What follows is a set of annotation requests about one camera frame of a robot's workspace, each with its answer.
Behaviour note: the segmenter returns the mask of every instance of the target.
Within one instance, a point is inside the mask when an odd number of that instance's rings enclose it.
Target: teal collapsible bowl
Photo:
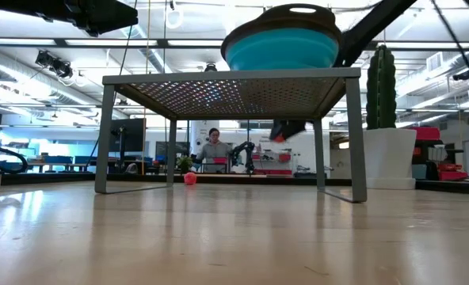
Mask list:
[[[311,13],[302,13],[305,9]],[[333,66],[340,38],[331,11],[289,4],[236,28],[221,53],[231,70],[324,68]]]

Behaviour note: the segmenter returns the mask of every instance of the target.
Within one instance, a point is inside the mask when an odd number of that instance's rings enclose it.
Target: potted plant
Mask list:
[[[396,128],[395,97],[395,57],[383,45],[377,48],[368,68],[364,132],[368,188],[415,188],[411,162],[416,131]]]
[[[193,160],[188,156],[179,157],[177,161],[181,174],[186,174],[193,167]]]

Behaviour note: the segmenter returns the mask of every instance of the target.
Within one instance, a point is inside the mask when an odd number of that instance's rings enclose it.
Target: perforated metal tabletop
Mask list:
[[[172,120],[314,119],[359,68],[107,76],[105,86]]]

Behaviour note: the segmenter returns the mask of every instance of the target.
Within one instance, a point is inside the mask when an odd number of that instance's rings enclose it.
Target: white planter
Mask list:
[[[416,131],[384,128],[365,131],[367,188],[415,189],[411,163]]]

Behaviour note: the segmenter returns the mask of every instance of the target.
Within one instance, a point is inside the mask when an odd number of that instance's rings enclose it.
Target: wooden floor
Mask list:
[[[0,284],[469,285],[467,195],[379,190],[352,205],[313,187],[3,190]]]

